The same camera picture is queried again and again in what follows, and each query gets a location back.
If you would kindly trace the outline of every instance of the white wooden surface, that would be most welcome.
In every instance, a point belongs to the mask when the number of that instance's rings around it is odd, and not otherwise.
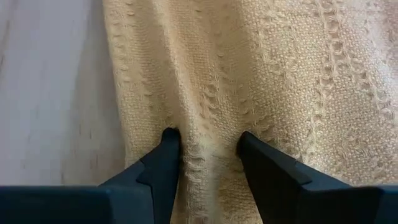
[[[101,0],[0,0],[0,185],[124,167]]]

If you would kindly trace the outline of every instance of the cream blanket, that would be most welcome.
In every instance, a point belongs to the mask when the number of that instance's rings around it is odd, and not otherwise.
[[[176,223],[261,222],[235,155],[244,130],[350,184],[398,182],[397,1],[104,0],[104,11],[126,165],[164,128],[182,134]]]

